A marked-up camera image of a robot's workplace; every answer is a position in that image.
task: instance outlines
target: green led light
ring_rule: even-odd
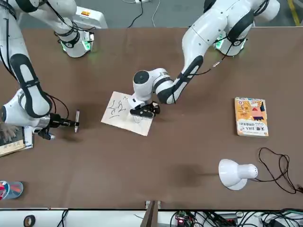
[[[82,41],[82,43],[83,43],[83,46],[84,46],[85,50],[89,51],[90,50],[90,43],[87,42],[87,41]]]
[[[60,43],[61,43],[61,45],[62,45],[62,47],[63,47],[63,50],[66,52],[66,49],[65,49],[64,44],[63,44],[62,42],[60,42]]]
[[[220,40],[220,39],[222,39],[222,38],[223,38],[223,35],[220,34],[218,40]],[[224,40],[221,40],[221,41],[217,42],[217,43],[216,43],[216,49],[220,49],[220,48],[222,47],[222,45],[223,45],[223,42],[224,42]]]

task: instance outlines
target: tabletop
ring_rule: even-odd
[[[56,129],[54,141],[36,136],[34,149],[1,157],[1,180],[23,181],[25,190],[0,207],[142,209],[146,200],[162,201],[164,209],[302,207],[302,195],[273,182],[228,190],[218,164],[223,158],[252,163],[260,179],[271,179],[257,157],[260,147],[268,147],[290,156],[290,178],[302,183],[303,28],[253,28],[239,55],[196,76],[176,105],[161,105],[147,137],[100,122],[113,91],[133,93],[137,71],[165,68],[172,78],[180,73],[186,30],[96,31],[93,52],[79,59],[63,53],[52,30],[24,30],[42,88],[67,104],[71,119],[80,109],[80,129]],[[201,71],[221,58],[210,48]],[[18,84],[3,66],[0,72],[4,104]],[[236,96],[266,100],[269,138],[236,134]],[[58,111],[65,115],[63,106]],[[263,157],[278,176],[278,157]],[[283,179],[281,184],[287,187]]]

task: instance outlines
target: paper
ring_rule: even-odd
[[[130,95],[114,91],[101,122],[147,136],[152,119],[131,115],[129,113],[131,110],[128,103],[129,97]]]

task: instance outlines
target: desk lamp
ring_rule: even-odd
[[[232,160],[222,159],[219,163],[219,176],[225,187],[240,190],[246,185],[247,179],[258,176],[258,169],[253,164],[239,165]]]

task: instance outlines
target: pen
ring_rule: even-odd
[[[80,110],[76,112],[76,123],[79,123]],[[78,125],[75,125],[75,133],[78,131]]]

